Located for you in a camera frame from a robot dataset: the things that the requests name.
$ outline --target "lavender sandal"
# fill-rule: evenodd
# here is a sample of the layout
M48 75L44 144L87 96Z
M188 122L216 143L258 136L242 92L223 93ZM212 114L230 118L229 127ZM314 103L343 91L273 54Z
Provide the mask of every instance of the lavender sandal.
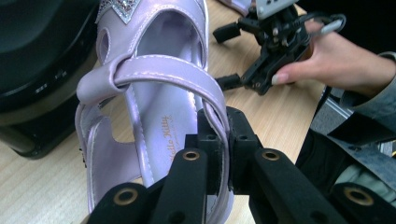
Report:
M79 82L76 114L90 211L120 183L141 176L149 187L166 176L185 134L197 133L197 111L203 108L224 145L219 194L208 196L206 220L224 222L233 203L227 187L230 128L221 89L206 72L205 1L106 0L97 20L102 66ZM114 140L110 120L99 110L119 94L130 112L131 143Z

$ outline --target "black robotic claw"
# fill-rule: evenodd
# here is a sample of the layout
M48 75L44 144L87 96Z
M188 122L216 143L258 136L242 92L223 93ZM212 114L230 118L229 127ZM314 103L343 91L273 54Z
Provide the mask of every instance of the black robotic claw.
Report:
M340 17L317 12L298 16L294 6L286 7L264 20L259 20L256 8L251 7L246 17L216 29L213 36L218 43L241 35L240 30L243 30L253 34L257 43L262 46L260 57L240 77L240 85L234 85L235 82L228 85L227 82L224 83L227 77L221 77L217 79L221 88L226 91L244 86L253 89L259 95L267 93L276 71L285 64L298 61L308 49L310 34L305 30L304 22L314 18L322 20L325 25L342 20Z

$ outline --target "human hand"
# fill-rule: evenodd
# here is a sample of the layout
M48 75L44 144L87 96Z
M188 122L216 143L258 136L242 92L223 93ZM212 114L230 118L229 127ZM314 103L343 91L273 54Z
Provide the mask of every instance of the human hand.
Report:
M306 25L309 33L318 23ZM273 85L315 79L325 85L374 97L393 80L396 63L356 46L337 33L314 36L304 61L280 68Z

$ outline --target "black device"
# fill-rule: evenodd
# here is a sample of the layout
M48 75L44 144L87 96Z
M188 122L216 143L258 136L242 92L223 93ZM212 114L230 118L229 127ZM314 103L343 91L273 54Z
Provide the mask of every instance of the black device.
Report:
M45 156L75 130L79 79L96 62L97 0L0 2L0 141Z
M230 180L248 195L256 223L392 223L396 209L369 189L337 184L325 198L281 151L264 148L242 111L227 108ZM219 187L219 139L204 111L198 134L186 135L167 177L149 188L117 185L96 205L87 223L205 223L206 195Z
M217 78L224 91L244 86L259 95L264 95L272 86L271 79L276 71L287 63L298 61L308 49L312 35L322 35L308 34L304 27L306 21L317 20L325 26L330 24L329 28L334 28L331 29L334 31L341 30L346 22L346 18L341 14L309 12L299 16L294 2L296 1L258 1L257 6L250 7L246 17L221 26L213 32L218 43L223 43L240 36L240 30L243 30L253 34L262 47L260 57L241 77L233 74ZM271 5L280 7L270 7L271 10L264 13Z

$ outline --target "table surface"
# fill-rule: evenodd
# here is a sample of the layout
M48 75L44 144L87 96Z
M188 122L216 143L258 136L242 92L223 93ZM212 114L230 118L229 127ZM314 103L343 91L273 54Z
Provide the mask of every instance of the table surface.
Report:
M207 0L210 34L240 17L217 0ZM243 74L258 58L260 46L252 35L218 44L209 37L209 74L214 77ZM283 151L297 159L314 116L323 86L307 80L271 88L264 96L254 91L224 92L228 106L242 110L264 147ZM105 108L112 119L116 139L132 133L121 97ZM88 214L86 173L75 133L49 155L37 161L19 157L0 143L0 223L80 223ZM227 223L254 223L248 197L236 196Z

